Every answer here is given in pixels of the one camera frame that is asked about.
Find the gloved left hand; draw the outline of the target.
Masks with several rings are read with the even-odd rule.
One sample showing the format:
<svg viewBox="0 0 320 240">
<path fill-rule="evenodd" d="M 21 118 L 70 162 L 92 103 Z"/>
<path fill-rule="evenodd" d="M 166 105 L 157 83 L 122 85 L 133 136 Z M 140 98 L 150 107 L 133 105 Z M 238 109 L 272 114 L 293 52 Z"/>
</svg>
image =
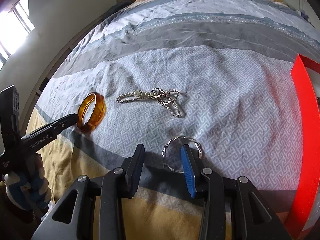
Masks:
<svg viewBox="0 0 320 240">
<path fill-rule="evenodd" d="M 29 179 L 22 173 L 11 171 L 4 176 L 6 194 L 9 200 L 21 210 L 31 210 L 24 192 L 30 195 L 30 201 L 40 210 L 47 210 L 52 198 L 48 179 L 44 176 L 44 167 L 40 154 L 34 155 L 35 170 Z"/>
</svg>

